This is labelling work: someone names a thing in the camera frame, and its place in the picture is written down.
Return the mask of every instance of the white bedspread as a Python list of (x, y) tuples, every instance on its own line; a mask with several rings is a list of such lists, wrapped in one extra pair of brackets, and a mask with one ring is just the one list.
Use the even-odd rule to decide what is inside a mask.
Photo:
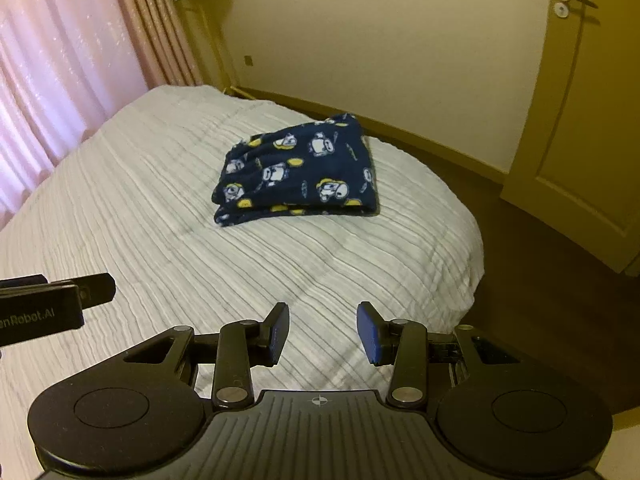
[[(307, 122), (210, 87), (161, 87), (109, 120), (65, 159), (0, 232), (0, 278), (50, 281), (110, 272), (118, 292), (81, 330), (2, 350), (3, 478), (41, 471), (27, 431), (51, 384), (178, 324), (217, 332), (262, 319), (277, 301), (291, 325), (280, 364), (254, 368), (263, 388), (379, 388), (356, 332), (369, 300), (389, 319), (450, 332), (473, 303), (482, 240), (471, 213), (412, 156), (370, 139), (380, 214), (258, 220), (220, 228), (210, 195), (241, 137)], [(197, 389), (210, 394), (212, 367)]]

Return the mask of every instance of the curtain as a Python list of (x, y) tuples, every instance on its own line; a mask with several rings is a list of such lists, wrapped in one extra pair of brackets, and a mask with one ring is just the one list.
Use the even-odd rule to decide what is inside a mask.
[(171, 0), (118, 0), (150, 87), (201, 85), (202, 76)]
[(118, 0), (0, 0), (0, 228), (147, 89)]

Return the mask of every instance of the navy blue blanket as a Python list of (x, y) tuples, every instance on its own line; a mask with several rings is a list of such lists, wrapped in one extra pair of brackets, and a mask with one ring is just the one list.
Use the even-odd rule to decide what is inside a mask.
[(227, 154), (211, 197), (217, 224), (378, 209), (369, 150), (351, 114), (252, 136)]

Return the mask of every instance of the wooden door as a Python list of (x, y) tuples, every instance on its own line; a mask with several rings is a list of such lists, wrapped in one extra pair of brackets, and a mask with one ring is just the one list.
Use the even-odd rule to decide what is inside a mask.
[(640, 0), (559, 1), (502, 198), (620, 272), (640, 253)]

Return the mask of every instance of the floor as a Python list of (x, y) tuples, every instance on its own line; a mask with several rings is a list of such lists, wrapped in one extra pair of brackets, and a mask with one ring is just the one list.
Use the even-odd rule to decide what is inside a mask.
[(500, 186), (430, 153), (427, 164), (475, 215), (485, 276), (463, 319), (590, 387), (613, 413), (640, 405), (640, 278), (616, 274), (500, 199)]

